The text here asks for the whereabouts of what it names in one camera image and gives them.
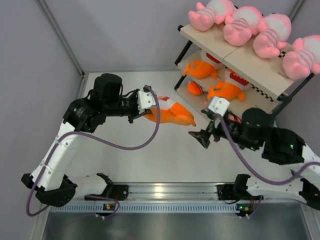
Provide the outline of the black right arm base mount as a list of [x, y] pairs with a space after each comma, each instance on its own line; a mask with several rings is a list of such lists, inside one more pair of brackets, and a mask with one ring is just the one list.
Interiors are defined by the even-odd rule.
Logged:
[[259, 200], [260, 196], [252, 196], [248, 192], [237, 193], [234, 191], [234, 184], [218, 184], [216, 186], [217, 196], [220, 201], [227, 204], [235, 204], [239, 201], [255, 201]]

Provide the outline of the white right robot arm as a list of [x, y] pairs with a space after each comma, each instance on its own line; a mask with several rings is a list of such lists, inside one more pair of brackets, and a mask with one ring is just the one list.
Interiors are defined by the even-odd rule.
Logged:
[[[274, 127], [274, 117], [259, 108], [249, 108], [241, 121], [230, 120], [210, 110], [203, 110], [210, 118], [206, 129], [191, 131], [205, 149], [210, 137], [215, 142], [226, 139], [235, 154], [249, 170], [238, 174], [233, 184], [233, 194], [241, 200], [249, 197], [291, 199], [319, 210], [320, 208], [320, 158], [295, 132]], [[259, 175], [244, 159], [239, 148], [252, 151], [263, 149], [262, 159], [286, 167], [293, 174], [286, 180], [270, 180]]]

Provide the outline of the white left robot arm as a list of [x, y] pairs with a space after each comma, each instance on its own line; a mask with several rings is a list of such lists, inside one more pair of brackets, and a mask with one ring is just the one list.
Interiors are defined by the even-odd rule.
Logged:
[[93, 132], [108, 117], [127, 117], [133, 123], [156, 104], [150, 86], [123, 94], [123, 81], [118, 75], [103, 73], [97, 77], [85, 97], [70, 103], [38, 167], [22, 176], [22, 183], [30, 189], [29, 196], [50, 207], [62, 207], [74, 198], [109, 199], [113, 182], [105, 174], [71, 177], [66, 172], [83, 142], [95, 139]]

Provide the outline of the pink striped plush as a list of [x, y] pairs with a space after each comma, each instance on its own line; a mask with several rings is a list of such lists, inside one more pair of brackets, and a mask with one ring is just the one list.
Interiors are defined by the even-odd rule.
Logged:
[[257, 28], [259, 33], [253, 41], [253, 49], [260, 58], [272, 59], [287, 46], [292, 23], [285, 14], [271, 13], [259, 22]]
[[188, 12], [188, 20], [195, 29], [207, 31], [214, 24], [223, 23], [235, 11], [236, 7], [230, 0], [210, 0], [206, 6], [198, 2], [196, 11]]
[[243, 46], [259, 33], [258, 24], [262, 19], [263, 15], [256, 7], [238, 8], [232, 15], [225, 17], [224, 40], [232, 46]]
[[320, 35], [297, 38], [292, 44], [292, 51], [285, 54], [282, 67], [292, 80], [306, 78], [310, 73], [320, 73]]

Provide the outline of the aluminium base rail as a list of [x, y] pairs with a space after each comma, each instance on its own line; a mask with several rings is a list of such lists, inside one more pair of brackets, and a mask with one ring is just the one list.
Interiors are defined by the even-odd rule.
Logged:
[[125, 200], [76, 198], [61, 207], [51, 206], [49, 211], [100, 216], [119, 213], [231, 213], [249, 217], [262, 203], [307, 203], [300, 195], [304, 184], [299, 179], [287, 185], [270, 187], [254, 181], [253, 188], [244, 192], [260, 196], [260, 199], [240, 200], [233, 204], [218, 199], [217, 185], [222, 184], [228, 183], [134, 183], [128, 185]]

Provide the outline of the orange shark plush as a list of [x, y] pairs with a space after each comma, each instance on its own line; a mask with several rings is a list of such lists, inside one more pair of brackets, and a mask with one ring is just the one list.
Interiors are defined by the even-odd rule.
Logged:
[[[174, 101], [168, 96], [157, 97], [160, 108], [160, 123], [172, 123], [181, 126], [196, 126], [195, 118], [193, 114], [188, 111], [183, 105]], [[150, 113], [147, 113], [144, 117], [152, 122], [157, 122], [157, 108], [152, 107]]]
[[251, 87], [252, 84], [249, 81], [228, 68], [224, 72], [223, 81], [216, 83], [214, 87], [209, 87], [204, 104], [206, 105], [212, 97], [225, 98], [229, 102], [233, 99], [243, 102], [246, 97], [245, 91]]
[[196, 79], [212, 77], [215, 80], [218, 78], [218, 70], [222, 67], [223, 63], [221, 61], [202, 49], [200, 51], [200, 59], [188, 63], [182, 75], [190, 75]]

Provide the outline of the beige three-tier shelf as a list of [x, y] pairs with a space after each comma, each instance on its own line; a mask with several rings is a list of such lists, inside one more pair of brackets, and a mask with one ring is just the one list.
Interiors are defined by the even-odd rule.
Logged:
[[[196, 79], [190, 75], [182, 75], [175, 85], [174, 88], [179, 95], [198, 112], [204, 107], [209, 87], [214, 87], [216, 83], [223, 81], [227, 69], [235, 71], [252, 85], [245, 92], [243, 102], [238, 99], [230, 102], [229, 109], [237, 116], [241, 116], [249, 108], [260, 108], [267, 113], [278, 115], [314, 77], [314, 74], [311, 73], [304, 80], [294, 81], [285, 74], [282, 61], [286, 53], [292, 51], [291, 44], [288, 44], [279, 56], [272, 59], [263, 59], [255, 53], [252, 47], [253, 39], [250, 39], [241, 47], [228, 44], [223, 38], [222, 25], [214, 25], [208, 31], [199, 31], [189, 24], [179, 25], [178, 31], [188, 40], [175, 60], [175, 65], [179, 70], [184, 71], [187, 64], [200, 59], [200, 51], [189, 57], [185, 56], [192, 45], [205, 50], [223, 64], [223, 67], [217, 71], [217, 79], [213, 79], [211, 76]], [[187, 90], [189, 81], [195, 81], [206, 92], [201, 95], [192, 95]]]

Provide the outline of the orange plush on shelf left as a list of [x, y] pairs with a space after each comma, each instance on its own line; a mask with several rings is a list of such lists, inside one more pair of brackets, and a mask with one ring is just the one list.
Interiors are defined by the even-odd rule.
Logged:
[[187, 83], [187, 90], [190, 94], [194, 96], [199, 96], [206, 92], [198, 83], [196, 83], [193, 80]]

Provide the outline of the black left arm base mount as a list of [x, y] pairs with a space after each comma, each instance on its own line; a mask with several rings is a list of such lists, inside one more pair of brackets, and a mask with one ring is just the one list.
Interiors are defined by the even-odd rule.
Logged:
[[101, 194], [86, 195], [86, 201], [98, 200], [97, 197], [110, 198], [117, 201], [124, 201], [129, 194], [129, 186], [125, 184], [109, 184]]

